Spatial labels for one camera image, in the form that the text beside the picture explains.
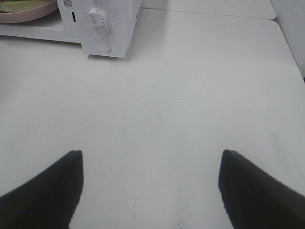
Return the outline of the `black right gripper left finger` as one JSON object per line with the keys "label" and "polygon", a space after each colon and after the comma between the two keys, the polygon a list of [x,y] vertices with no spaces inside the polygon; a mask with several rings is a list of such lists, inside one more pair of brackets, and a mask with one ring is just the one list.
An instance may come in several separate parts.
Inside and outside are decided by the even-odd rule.
{"label": "black right gripper left finger", "polygon": [[2,229],[67,229],[84,183],[82,151],[72,150],[0,197]]}

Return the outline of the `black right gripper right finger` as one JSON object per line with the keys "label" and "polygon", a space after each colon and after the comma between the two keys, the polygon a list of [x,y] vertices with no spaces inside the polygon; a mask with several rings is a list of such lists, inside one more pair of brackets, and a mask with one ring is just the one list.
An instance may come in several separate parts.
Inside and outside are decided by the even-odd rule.
{"label": "black right gripper right finger", "polygon": [[235,229],[305,227],[305,197],[236,151],[223,151],[218,187]]}

